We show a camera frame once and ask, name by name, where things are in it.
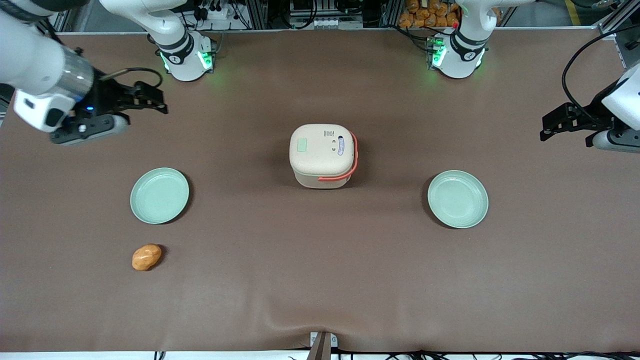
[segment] orange handle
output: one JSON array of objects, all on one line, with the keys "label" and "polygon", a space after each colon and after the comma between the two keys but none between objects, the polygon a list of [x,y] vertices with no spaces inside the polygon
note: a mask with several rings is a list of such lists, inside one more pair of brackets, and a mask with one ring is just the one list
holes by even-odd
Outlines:
[{"label": "orange handle", "polygon": [[344,175],[340,175],[340,176],[335,176],[335,177],[318,177],[318,181],[340,181],[340,180],[345,180],[347,177],[351,176],[353,174],[353,172],[356,170],[356,167],[358,167],[358,139],[356,139],[356,136],[351,132],[351,136],[353,137],[353,167],[351,168],[351,170],[349,170],[349,172],[347,172]]}]

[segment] light green plate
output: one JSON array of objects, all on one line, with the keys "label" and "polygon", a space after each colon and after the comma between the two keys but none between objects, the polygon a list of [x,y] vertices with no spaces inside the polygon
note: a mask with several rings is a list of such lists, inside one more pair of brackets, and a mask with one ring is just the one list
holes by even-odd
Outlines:
[{"label": "light green plate", "polygon": [[480,180],[460,170],[438,174],[429,184],[427,198],[433,214],[458,229],[477,225],[489,210],[489,196]]},{"label": "light green plate", "polygon": [[131,190],[131,210],[148,224],[162,224],[180,214],[189,199],[189,183],[178,170],[157,168],[142,175]]}]

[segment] sticker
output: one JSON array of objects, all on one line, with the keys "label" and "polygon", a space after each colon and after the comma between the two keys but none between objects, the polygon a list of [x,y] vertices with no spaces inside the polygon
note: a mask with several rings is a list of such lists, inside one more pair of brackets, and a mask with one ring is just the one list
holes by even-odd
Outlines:
[{"label": "sticker", "polygon": [[338,136],[338,155],[344,154],[344,138],[342,135]]}]

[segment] white rice cooker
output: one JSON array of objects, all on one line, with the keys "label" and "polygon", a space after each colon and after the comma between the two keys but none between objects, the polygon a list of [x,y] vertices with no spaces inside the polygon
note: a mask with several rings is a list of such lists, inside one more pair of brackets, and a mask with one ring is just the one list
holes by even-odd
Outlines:
[{"label": "white rice cooker", "polygon": [[291,135],[289,162],[301,185],[336,189],[349,181],[358,166],[358,140],[340,125],[302,125]]}]

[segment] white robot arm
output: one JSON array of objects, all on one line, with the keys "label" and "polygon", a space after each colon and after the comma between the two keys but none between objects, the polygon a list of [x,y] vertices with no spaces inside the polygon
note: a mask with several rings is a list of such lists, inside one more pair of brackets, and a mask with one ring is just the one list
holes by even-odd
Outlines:
[{"label": "white robot arm", "polygon": [[214,51],[208,37],[187,31],[169,9],[187,0],[100,0],[107,11],[125,17],[149,32],[160,48],[164,67],[180,81],[193,81],[213,70]]},{"label": "white robot arm", "polygon": [[540,140],[565,131],[594,130],[587,147],[640,152],[640,61],[619,80],[597,94],[580,111],[572,102],[558,106],[542,118]]},{"label": "white robot arm", "polygon": [[431,55],[431,64],[454,79],[466,78],[480,66],[484,45],[495,29],[497,17],[492,8],[518,6],[534,0],[456,0],[462,9],[460,25],[446,35],[437,34],[442,45]]},{"label": "white robot arm", "polygon": [[0,83],[16,88],[16,114],[62,145],[122,132],[125,109],[167,112],[162,91],[141,81],[123,86],[29,25],[84,2],[0,1]]}]

